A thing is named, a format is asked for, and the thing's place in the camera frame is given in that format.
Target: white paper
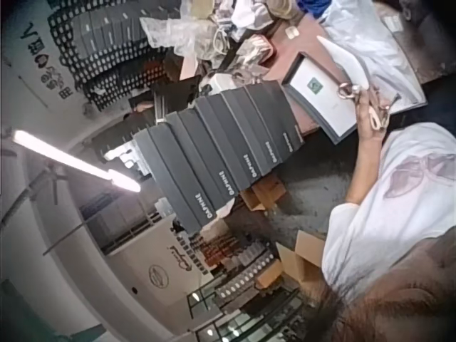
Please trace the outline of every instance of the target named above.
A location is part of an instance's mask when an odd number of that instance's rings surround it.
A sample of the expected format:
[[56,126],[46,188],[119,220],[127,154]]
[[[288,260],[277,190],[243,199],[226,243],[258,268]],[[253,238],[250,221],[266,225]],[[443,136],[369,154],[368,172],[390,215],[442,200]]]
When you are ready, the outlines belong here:
[[[312,84],[321,89],[313,91]],[[338,84],[314,62],[305,58],[291,79],[290,86],[298,91],[340,137],[356,124],[355,103],[338,97]]]

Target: metal ring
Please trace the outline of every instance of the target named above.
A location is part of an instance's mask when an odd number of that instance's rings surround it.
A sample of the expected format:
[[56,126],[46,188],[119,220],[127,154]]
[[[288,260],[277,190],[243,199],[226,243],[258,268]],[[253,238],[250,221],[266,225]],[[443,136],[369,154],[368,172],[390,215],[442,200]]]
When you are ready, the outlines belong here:
[[343,100],[355,98],[355,94],[351,90],[352,85],[348,82],[341,83],[337,89],[337,95]]

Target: hand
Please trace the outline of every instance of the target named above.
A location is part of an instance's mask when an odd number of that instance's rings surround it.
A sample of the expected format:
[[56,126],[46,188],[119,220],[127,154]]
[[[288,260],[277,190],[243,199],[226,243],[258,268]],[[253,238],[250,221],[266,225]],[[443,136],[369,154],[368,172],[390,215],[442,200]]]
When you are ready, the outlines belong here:
[[386,130],[374,130],[372,128],[371,117],[369,115],[369,94],[366,90],[362,90],[358,103],[356,104],[356,122],[358,123],[358,136],[360,143],[366,141],[382,142],[385,137]]

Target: plastic bag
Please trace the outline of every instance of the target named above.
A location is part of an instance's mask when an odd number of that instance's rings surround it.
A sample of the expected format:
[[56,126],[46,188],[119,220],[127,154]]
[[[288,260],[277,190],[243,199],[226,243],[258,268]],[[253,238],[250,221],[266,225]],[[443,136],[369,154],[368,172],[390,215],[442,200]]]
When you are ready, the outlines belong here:
[[415,71],[371,0],[333,0],[322,18],[331,39],[363,60],[384,98],[401,95],[394,112],[425,103]]
[[153,48],[174,46],[178,56],[210,61],[217,52],[213,40],[217,25],[208,20],[141,18],[141,26]]

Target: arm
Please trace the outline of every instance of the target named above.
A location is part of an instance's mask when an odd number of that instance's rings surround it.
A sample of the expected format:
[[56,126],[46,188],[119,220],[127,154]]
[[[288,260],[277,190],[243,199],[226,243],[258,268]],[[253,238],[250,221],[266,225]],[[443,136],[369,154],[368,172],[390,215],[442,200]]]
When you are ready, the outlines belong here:
[[369,98],[367,93],[363,91],[356,105],[359,145],[355,171],[346,195],[346,202],[348,203],[361,204],[378,178],[380,152],[385,130],[375,131],[372,129],[368,109]]

